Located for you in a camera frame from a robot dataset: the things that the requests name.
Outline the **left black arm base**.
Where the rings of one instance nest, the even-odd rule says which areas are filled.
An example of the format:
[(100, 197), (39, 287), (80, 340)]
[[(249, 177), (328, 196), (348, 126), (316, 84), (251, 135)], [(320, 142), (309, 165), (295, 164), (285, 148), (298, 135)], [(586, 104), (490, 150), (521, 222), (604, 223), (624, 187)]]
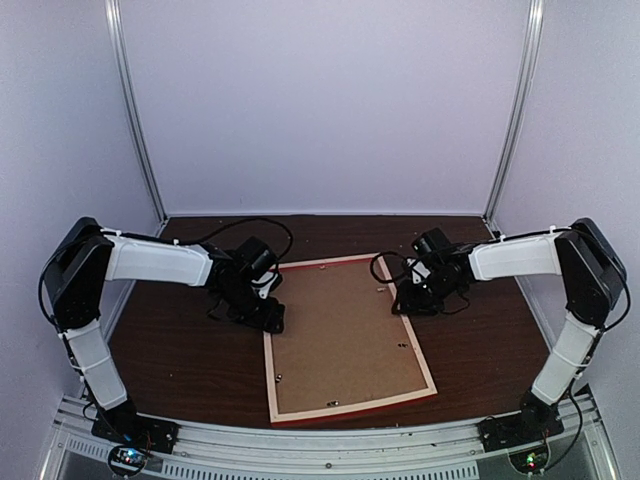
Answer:
[(171, 454), (178, 429), (175, 422), (140, 415), (133, 401), (127, 400), (109, 410), (98, 406), (91, 434), (143, 451)]

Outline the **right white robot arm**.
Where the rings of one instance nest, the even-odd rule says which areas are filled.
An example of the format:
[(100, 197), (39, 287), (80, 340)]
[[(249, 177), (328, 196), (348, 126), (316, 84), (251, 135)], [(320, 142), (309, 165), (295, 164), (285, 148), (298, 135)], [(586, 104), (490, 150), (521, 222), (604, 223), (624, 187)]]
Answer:
[(414, 240), (414, 255), (396, 279), (396, 315), (444, 313), (452, 294), (463, 296), (474, 283), (503, 278), (555, 277), (561, 288), (564, 323), (540, 373), (513, 419), (519, 440), (535, 440), (551, 424), (550, 411), (583, 372), (601, 337), (612, 327), (611, 313), (630, 295), (627, 271), (597, 223), (582, 217), (566, 227), (453, 243), (439, 229)]

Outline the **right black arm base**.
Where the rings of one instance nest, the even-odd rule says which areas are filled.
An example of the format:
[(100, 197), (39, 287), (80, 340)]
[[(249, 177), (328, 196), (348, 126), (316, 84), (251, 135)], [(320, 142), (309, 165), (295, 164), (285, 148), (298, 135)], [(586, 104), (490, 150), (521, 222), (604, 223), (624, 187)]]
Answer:
[(558, 405), (567, 392), (565, 388), (548, 402), (530, 387), (521, 398), (518, 412), (502, 417), (488, 416), (480, 421), (477, 428), (484, 451), (522, 446), (563, 433), (565, 428)]

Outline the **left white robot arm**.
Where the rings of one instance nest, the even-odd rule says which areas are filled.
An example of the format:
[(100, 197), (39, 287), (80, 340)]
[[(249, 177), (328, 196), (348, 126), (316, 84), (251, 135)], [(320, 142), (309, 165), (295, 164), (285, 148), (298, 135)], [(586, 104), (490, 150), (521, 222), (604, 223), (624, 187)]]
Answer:
[(101, 320), (109, 283), (158, 282), (204, 288), (228, 309), (225, 318), (269, 334), (285, 327), (284, 305), (272, 293), (282, 282), (281, 254), (251, 236), (223, 249), (213, 239), (236, 221), (197, 239), (162, 239), (107, 228), (79, 218), (39, 278), (38, 301), (97, 406), (106, 429), (123, 444), (137, 442), (144, 424), (124, 405), (130, 397)]

